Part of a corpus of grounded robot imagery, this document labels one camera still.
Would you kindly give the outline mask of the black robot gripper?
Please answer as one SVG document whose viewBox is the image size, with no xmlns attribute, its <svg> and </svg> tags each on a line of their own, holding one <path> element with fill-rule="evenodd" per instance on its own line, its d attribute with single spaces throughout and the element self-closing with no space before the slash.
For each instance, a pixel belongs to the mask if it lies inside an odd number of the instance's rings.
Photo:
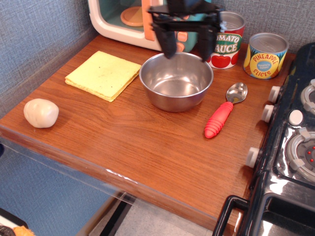
<svg viewBox="0 0 315 236">
<path fill-rule="evenodd" d="M 222 6 L 206 0 L 168 0 L 164 5 L 148 9 L 153 19 L 153 30 L 166 58 L 172 58 L 177 51 L 175 31 L 193 31 L 198 32 L 198 48 L 203 62 L 215 50 L 222 11 Z"/>
</svg>

